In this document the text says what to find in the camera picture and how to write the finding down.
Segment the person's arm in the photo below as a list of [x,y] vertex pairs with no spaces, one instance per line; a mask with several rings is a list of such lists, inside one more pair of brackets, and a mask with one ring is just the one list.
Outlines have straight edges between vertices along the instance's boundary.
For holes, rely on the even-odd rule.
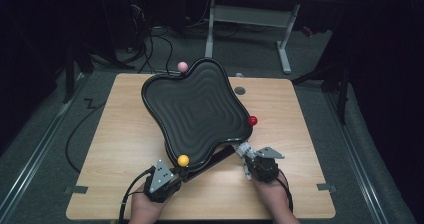
[[[288,186],[287,180],[281,172],[278,175],[278,179],[280,179],[286,187]],[[271,181],[270,183],[253,180],[253,183],[259,193],[261,201],[274,218],[275,224],[300,223],[290,211],[287,193],[277,180]]]
[[134,194],[131,200],[131,218],[129,224],[153,224],[155,223],[162,213],[168,198],[164,203],[152,202],[144,195],[144,184],[141,185]]

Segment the cable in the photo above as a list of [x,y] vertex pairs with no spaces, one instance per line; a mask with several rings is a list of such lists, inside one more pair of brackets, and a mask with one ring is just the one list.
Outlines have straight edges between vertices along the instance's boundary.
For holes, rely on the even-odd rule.
[[[194,34],[203,34],[203,33],[208,31],[208,26],[204,26],[207,23],[208,22],[203,22],[203,23],[200,23],[196,26],[190,26],[190,27],[187,27],[185,30],[188,31],[188,32],[194,33]],[[201,30],[200,31],[194,31],[193,29],[196,29],[196,28],[197,29],[201,28]]]
[[153,74],[153,73],[155,73],[156,74],[156,70],[153,68],[153,66],[150,64],[150,57],[149,57],[149,59],[147,59],[146,61],[147,61],[147,65],[149,66],[149,69],[150,69],[150,74]]
[[[120,60],[118,60],[118,61],[120,63],[123,63],[123,64],[130,63],[130,62],[136,61],[137,59],[139,59],[140,57],[142,57],[145,52],[146,52],[146,48],[145,48],[144,43],[142,43],[142,44],[140,44],[139,50],[137,51],[137,53],[134,56],[132,56],[132,57],[130,57],[128,59],[124,59],[122,61],[120,61]],[[110,62],[102,61],[102,60],[97,59],[96,57],[94,57],[92,55],[90,55],[90,58],[91,58],[91,60],[93,62],[96,62],[98,64],[101,64],[101,65],[111,65]]]
[[213,32],[215,36],[223,37],[223,38],[229,38],[229,37],[235,36],[239,32],[239,30],[240,30],[240,26],[238,24],[236,24],[236,23],[219,23],[218,22],[217,25],[216,25],[216,27],[219,27],[219,26],[221,26],[221,27],[222,26],[224,26],[224,27],[230,27],[230,28],[226,28],[226,29],[231,29],[232,26],[235,26],[234,27],[234,29],[235,29],[234,32],[231,33],[231,34],[229,34],[229,35],[220,35],[216,31]]
[[168,28],[167,26],[157,26],[157,27],[153,27],[152,29],[162,29],[162,28],[164,28],[164,29],[165,29],[165,31],[164,31],[163,33],[161,33],[161,34],[156,34],[156,35],[153,35],[153,36],[154,36],[154,37],[158,37],[158,36],[163,36],[163,35],[165,35],[165,34],[168,34],[169,28]]
[[71,134],[68,137],[68,141],[66,142],[66,147],[65,147],[65,154],[66,154],[66,160],[68,161],[69,165],[72,167],[72,169],[74,169],[77,173],[81,173],[81,170],[78,169],[71,161],[71,158],[69,157],[69,143],[71,142],[72,137],[74,136],[75,132],[78,130],[78,128],[84,123],[85,120],[87,120],[87,118],[89,118],[95,111],[99,110],[102,106],[104,106],[106,104],[106,102],[103,102],[102,104],[100,104],[98,107],[96,107],[95,109],[93,109],[90,113],[88,113],[79,123],[78,125],[74,128],[74,130],[71,132]]
[[154,166],[151,166],[149,169],[145,170],[143,173],[141,173],[140,175],[138,175],[138,177],[136,177],[134,179],[134,181],[130,184],[130,186],[128,187],[127,191],[125,192],[124,197],[122,198],[121,209],[119,210],[118,224],[122,224],[123,223],[124,214],[125,214],[125,206],[127,205],[128,197],[131,196],[134,193],[139,193],[137,191],[136,192],[133,192],[133,193],[130,193],[130,191],[133,188],[133,186],[138,182],[138,180],[140,180],[146,174],[148,174],[148,173],[153,174],[154,171],[155,171],[155,169],[156,168]]
[[194,26],[202,25],[203,23],[207,23],[207,21],[204,21],[204,22],[202,22],[202,21],[203,21],[203,19],[204,19],[204,18],[205,18],[205,16],[206,16],[206,12],[207,12],[208,7],[209,7],[209,2],[210,2],[210,0],[206,0],[206,6],[205,6],[205,9],[203,10],[203,14],[202,14],[202,16],[200,17],[200,19],[199,19],[197,22],[195,22],[194,24],[189,25],[189,26],[186,26],[186,28],[190,28],[190,27],[194,27]]
[[262,33],[262,32],[272,31],[276,29],[276,27],[267,26],[267,27],[262,27],[260,30],[255,30],[254,28],[246,28],[243,26],[239,26],[239,29],[246,32]]
[[171,52],[169,53],[168,60],[166,60],[166,63],[165,63],[165,70],[166,70],[166,74],[167,74],[167,75],[169,75],[168,65],[169,65],[169,60],[171,59],[172,52],[173,52],[173,49],[174,49],[174,48],[173,48],[173,46],[172,46],[172,43],[171,43],[170,41],[168,41],[168,39],[166,39],[166,38],[164,38],[164,37],[161,37],[161,36],[154,36],[154,37],[156,37],[156,38],[160,38],[160,39],[162,39],[162,40],[164,40],[164,41],[168,42],[169,46],[171,47]]
[[[258,165],[262,168],[262,170],[265,173],[267,173],[269,176],[272,176],[272,174],[264,166],[262,166],[260,163],[258,163]],[[274,177],[274,179],[278,181],[278,183],[280,183],[280,185],[283,187],[284,191],[286,192],[287,199],[289,200],[289,209],[291,212],[293,212],[293,197],[289,190],[289,182],[287,180],[287,177],[284,175],[283,171],[281,171],[281,169],[278,169],[278,171],[281,173],[281,175],[283,175],[284,179],[286,179],[287,186],[278,178],[278,176]]]
[[150,50],[149,56],[147,56],[147,54],[146,54],[147,52],[144,53],[146,55],[146,61],[141,65],[140,69],[137,72],[138,74],[140,74],[141,71],[143,70],[143,68],[146,66],[146,64],[149,63],[149,60],[150,60],[150,58],[152,57],[152,54],[153,54],[153,40],[152,40],[151,31],[150,31],[150,34],[149,34],[149,40],[150,40],[150,46],[151,46],[152,49]]

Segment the pink ball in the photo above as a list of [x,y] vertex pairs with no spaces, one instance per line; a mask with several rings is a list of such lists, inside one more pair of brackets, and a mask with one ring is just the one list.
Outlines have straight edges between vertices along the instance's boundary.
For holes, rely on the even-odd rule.
[[185,62],[178,63],[178,71],[181,73],[186,73],[188,71],[188,65]]

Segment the wavy tray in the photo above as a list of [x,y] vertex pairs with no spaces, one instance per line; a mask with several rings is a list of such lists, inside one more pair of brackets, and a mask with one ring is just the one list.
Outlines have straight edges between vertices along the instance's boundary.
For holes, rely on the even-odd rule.
[[179,76],[155,75],[141,95],[162,130],[168,157],[177,166],[178,157],[187,155],[188,171],[206,165],[217,146],[242,143],[252,134],[249,113],[213,59],[200,59]]

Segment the desk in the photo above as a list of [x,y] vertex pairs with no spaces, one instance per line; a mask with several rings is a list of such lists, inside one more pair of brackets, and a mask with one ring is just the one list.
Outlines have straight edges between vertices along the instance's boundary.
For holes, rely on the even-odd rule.
[[228,5],[215,5],[211,0],[209,10],[209,31],[206,40],[205,57],[212,57],[213,53],[213,27],[215,21],[235,22],[250,25],[262,25],[284,28],[281,41],[277,42],[281,66],[285,74],[291,73],[291,67],[286,53],[286,45],[290,37],[300,5],[296,3],[292,11],[264,10],[254,8],[233,7]]
[[[164,138],[142,102],[140,90],[150,75],[120,74],[94,135],[67,217],[73,220],[117,219],[126,189],[141,172],[158,159],[169,167]],[[233,87],[244,87],[238,95],[251,115],[258,118],[250,144],[256,150],[271,146],[286,158],[278,159],[293,194],[298,218],[332,218],[335,209],[296,94],[289,80],[230,78]],[[137,188],[144,178],[136,184]],[[130,208],[125,217],[129,218]],[[216,166],[183,183],[170,200],[161,220],[270,219],[258,200],[253,183],[246,179],[242,162],[233,154]]]

